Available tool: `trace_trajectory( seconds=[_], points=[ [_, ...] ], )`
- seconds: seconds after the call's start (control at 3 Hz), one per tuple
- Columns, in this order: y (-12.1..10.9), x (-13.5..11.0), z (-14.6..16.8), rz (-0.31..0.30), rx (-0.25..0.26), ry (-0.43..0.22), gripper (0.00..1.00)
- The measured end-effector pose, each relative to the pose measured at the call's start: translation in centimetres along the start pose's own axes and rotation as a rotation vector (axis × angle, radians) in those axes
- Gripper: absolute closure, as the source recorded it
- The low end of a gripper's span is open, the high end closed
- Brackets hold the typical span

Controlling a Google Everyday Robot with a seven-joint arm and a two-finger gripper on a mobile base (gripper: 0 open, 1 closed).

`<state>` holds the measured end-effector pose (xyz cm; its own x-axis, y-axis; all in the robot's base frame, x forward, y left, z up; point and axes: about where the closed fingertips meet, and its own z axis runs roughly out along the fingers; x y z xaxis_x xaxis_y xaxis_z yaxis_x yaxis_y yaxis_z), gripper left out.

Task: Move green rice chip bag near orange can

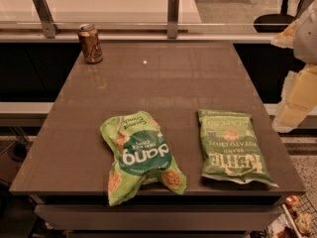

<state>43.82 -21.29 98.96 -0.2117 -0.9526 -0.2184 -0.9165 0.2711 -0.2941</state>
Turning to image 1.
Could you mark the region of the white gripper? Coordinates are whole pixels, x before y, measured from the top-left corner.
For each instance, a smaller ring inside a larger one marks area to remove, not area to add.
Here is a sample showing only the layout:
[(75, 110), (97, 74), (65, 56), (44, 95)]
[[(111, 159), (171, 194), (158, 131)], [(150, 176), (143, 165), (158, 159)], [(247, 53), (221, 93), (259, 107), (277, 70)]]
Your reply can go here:
[(278, 48), (293, 48), (297, 59), (310, 63), (300, 72), (290, 71), (284, 80), (272, 128), (279, 133), (288, 133), (317, 106), (317, 1), (270, 43)]

